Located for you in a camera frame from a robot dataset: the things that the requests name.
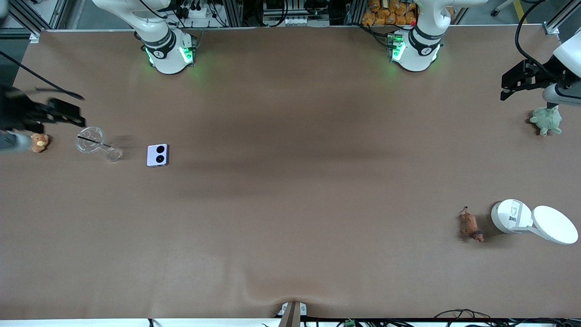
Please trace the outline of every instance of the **smartphone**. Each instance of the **smartphone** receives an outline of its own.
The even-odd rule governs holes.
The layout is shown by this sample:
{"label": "smartphone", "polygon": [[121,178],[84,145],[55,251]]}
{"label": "smartphone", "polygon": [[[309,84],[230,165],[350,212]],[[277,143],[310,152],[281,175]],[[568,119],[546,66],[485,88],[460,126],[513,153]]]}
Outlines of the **smartphone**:
{"label": "smartphone", "polygon": [[147,147],[147,166],[167,166],[167,144],[156,144]]}

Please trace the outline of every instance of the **glass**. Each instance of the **glass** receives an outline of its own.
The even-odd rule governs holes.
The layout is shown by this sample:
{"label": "glass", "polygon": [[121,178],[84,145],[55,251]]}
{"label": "glass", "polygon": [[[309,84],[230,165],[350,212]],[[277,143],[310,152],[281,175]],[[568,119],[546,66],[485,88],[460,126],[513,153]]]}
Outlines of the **glass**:
{"label": "glass", "polygon": [[77,135],[76,146],[82,153],[104,152],[109,161],[118,161],[123,156],[121,148],[105,143],[103,130],[95,126],[86,127]]}

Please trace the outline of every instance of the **robotic arm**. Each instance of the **robotic arm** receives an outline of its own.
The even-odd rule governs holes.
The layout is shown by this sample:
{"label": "robotic arm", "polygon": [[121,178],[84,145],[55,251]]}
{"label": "robotic arm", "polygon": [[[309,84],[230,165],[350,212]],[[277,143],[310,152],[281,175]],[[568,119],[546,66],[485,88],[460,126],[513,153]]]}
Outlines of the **robotic arm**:
{"label": "robotic arm", "polygon": [[411,30],[399,30],[390,50],[393,62],[411,72],[420,72],[436,60],[440,41],[451,22],[449,6],[470,7],[488,0],[416,0],[419,7],[417,24]]}
{"label": "robotic arm", "polygon": [[581,29],[561,44],[542,67],[525,59],[503,75],[502,101],[514,92],[544,88],[547,107],[581,106]]}
{"label": "robotic arm", "polygon": [[145,44],[150,63],[164,74],[176,74],[193,65],[195,39],[179,29],[171,29],[155,10],[166,8],[170,0],[93,0],[95,5],[123,19]]}

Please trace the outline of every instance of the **table surface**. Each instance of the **table surface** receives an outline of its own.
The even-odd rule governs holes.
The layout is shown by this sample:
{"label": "table surface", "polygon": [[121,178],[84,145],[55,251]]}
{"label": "table surface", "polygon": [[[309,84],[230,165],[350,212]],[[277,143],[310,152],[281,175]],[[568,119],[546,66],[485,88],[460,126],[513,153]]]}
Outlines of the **table surface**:
{"label": "table surface", "polygon": [[[208,31],[173,76],[132,33],[44,33],[24,64],[127,156],[78,152],[69,125],[2,156],[0,318],[579,316],[580,243],[490,220],[518,198],[581,226],[581,111],[540,137],[541,90],[499,100],[514,31],[452,27],[422,73],[357,28]],[[522,46],[544,61],[557,40],[525,26]],[[170,164],[148,168],[158,143]],[[459,233],[465,205],[485,243]]]}

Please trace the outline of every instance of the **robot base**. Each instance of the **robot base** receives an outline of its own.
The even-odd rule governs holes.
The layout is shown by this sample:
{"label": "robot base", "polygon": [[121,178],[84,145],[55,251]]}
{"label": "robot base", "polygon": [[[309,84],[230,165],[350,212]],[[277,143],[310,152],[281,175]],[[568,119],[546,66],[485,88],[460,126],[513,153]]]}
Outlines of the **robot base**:
{"label": "robot base", "polygon": [[436,60],[440,45],[433,51],[430,48],[429,55],[420,55],[418,51],[410,45],[409,34],[410,31],[399,30],[393,34],[388,35],[388,44],[394,47],[389,50],[389,57],[391,62],[398,63],[403,69],[411,72],[421,72],[427,69],[430,64]]}
{"label": "robot base", "polygon": [[157,58],[148,51],[149,62],[163,74],[176,74],[187,66],[193,66],[196,56],[197,39],[179,29],[171,31],[175,34],[175,45],[165,58]]}

